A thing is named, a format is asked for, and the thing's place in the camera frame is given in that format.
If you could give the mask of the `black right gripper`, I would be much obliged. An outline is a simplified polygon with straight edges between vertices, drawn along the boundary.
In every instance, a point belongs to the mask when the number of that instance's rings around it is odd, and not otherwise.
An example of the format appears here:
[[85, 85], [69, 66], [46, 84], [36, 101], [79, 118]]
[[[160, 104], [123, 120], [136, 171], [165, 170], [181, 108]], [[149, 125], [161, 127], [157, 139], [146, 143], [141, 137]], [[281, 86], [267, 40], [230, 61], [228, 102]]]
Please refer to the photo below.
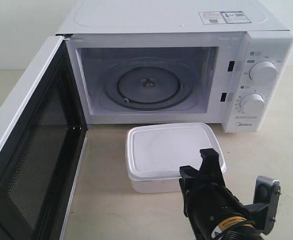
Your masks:
[[249, 212], [226, 188], [213, 148], [199, 151], [200, 169], [180, 166], [178, 180], [183, 213], [197, 240], [255, 240], [257, 230]]

